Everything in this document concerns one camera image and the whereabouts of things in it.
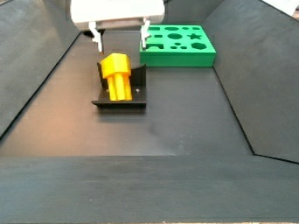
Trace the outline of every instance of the yellow object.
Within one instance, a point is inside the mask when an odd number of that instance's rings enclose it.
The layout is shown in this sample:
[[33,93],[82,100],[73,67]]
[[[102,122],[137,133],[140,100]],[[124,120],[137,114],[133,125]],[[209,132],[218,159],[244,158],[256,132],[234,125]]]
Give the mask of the yellow object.
[[109,100],[132,101],[128,76],[130,75],[129,59],[122,53],[109,54],[101,61],[102,79],[106,79]]

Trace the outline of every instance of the hole in green block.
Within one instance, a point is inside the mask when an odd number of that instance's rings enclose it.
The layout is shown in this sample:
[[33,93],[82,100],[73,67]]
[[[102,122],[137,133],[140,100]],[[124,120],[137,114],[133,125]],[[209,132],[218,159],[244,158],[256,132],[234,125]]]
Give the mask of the hole in green block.
[[160,31],[160,27],[149,26],[148,30],[149,31]]
[[169,39],[180,39],[182,37],[182,35],[181,34],[177,34],[177,33],[170,33],[169,35],[168,35],[168,38]]
[[162,44],[146,44],[145,45],[145,49],[153,49],[153,48],[158,48],[158,49],[164,49],[164,45]]
[[188,37],[190,37],[190,39],[201,39],[201,35],[197,35],[197,34],[192,34],[192,35],[188,35]]
[[166,31],[177,31],[177,30],[178,30],[177,27],[164,27],[164,29],[165,29]]
[[206,48],[206,46],[204,44],[201,44],[201,43],[192,43],[190,47],[197,49],[197,50],[202,50],[202,49]]

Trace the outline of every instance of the bin floor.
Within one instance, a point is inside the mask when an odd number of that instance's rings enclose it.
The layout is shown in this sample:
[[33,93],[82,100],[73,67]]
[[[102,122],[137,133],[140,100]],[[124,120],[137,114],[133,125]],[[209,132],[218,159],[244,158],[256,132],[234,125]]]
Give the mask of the bin floor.
[[[137,32],[106,32],[137,65]],[[98,110],[80,36],[0,143],[0,223],[297,222],[299,165],[250,154],[212,68],[148,68],[145,110]]]
[[[136,32],[104,37],[105,56],[120,51],[138,66]],[[146,68],[146,108],[100,110],[90,104],[100,89],[96,50],[80,36],[9,130],[0,156],[249,153],[212,68]]]

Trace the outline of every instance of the green block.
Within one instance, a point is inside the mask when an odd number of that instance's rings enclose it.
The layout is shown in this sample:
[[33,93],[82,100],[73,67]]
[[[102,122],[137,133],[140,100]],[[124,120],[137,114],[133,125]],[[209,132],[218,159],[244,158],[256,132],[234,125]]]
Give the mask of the green block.
[[140,63],[148,67],[212,67],[216,51],[198,25],[150,25]]

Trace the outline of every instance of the black holder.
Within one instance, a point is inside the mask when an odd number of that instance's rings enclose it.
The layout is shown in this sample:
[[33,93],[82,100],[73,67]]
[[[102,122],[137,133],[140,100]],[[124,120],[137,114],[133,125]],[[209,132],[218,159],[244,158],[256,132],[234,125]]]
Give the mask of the black holder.
[[102,79],[101,65],[97,63],[97,73],[101,89],[97,101],[92,101],[98,108],[105,109],[144,109],[145,108],[145,64],[130,69],[129,83],[132,89],[132,101],[110,101],[108,94],[108,80]]

